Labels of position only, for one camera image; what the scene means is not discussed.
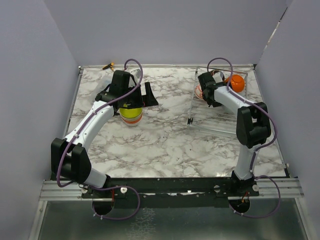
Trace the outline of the orange floral pattern bowl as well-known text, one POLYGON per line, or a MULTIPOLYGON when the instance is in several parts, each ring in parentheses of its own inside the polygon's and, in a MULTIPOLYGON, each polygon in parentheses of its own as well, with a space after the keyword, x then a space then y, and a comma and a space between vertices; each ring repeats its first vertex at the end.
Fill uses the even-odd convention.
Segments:
POLYGON ((194 93, 195 93, 195 96, 202 100, 203 99, 203 92, 202 92, 202 88, 200 86, 200 84, 198 84, 195 89, 194 89, 194 93))

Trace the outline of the white bowl orange outside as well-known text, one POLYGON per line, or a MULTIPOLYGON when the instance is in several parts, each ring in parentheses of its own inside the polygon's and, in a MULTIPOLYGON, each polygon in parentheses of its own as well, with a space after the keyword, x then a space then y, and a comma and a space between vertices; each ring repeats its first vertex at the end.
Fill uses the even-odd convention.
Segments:
POLYGON ((228 83, 230 81, 230 87, 236 93, 240 93, 245 89, 245 80, 242 76, 240 76, 238 74, 234 74, 231 79, 230 79, 230 77, 228 77, 224 81, 226 83, 228 83))

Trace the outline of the beige bowl dark outside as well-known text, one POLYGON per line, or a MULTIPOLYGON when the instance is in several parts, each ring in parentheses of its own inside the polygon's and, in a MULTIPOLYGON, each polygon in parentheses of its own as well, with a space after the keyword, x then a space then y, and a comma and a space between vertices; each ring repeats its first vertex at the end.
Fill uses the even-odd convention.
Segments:
POLYGON ((223 74, 223 72, 221 72, 220 70, 213 70, 212 72, 212 75, 213 76, 217 76, 217 75, 219 75, 221 78, 223 78, 224 77, 224 74, 223 74))

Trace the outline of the white bowl grey outside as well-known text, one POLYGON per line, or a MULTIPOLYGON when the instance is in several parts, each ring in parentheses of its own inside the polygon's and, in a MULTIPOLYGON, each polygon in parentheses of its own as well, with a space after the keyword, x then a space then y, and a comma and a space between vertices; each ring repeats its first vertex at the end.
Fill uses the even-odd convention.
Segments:
POLYGON ((208 106, 209 106, 209 107, 211 107, 211 106, 212 106, 213 108, 221 107, 221 106, 222 106, 222 104, 221 104, 221 103, 216 102, 216 101, 208 102, 207 104, 208 104, 208 106))

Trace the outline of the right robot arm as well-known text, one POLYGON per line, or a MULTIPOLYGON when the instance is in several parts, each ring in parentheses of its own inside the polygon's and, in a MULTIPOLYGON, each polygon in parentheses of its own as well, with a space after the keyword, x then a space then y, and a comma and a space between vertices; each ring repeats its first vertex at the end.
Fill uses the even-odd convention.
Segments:
POLYGON ((271 136, 271 124, 268 108, 264 102, 250 101, 236 91, 227 81, 216 81, 216 75, 211 71, 202 73, 197 77, 202 98, 209 106, 227 108, 236 116, 236 137, 240 152, 233 175, 237 179, 230 182, 229 189, 240 196, 248 189, 246 180, 254 177, 254 163, 259 150, 266 146, 271 136))

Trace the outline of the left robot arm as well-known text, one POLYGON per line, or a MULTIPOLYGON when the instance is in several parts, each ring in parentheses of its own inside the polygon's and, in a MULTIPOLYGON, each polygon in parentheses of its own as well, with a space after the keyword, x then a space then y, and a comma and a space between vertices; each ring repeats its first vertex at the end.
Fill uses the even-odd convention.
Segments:
POLYGON ((106 87, 94 99, 93 105, 79 125, 63 139, 51 143, 51 171, 57 179, 89 185, 97 196, 106 197, 111 190, 109 176, 92 167, 88 149, 101 128, 118 110, 139 110, 157 106, 149 82, 144 84, 145 94, 137 77, 127 71, 116 70, 106 87))

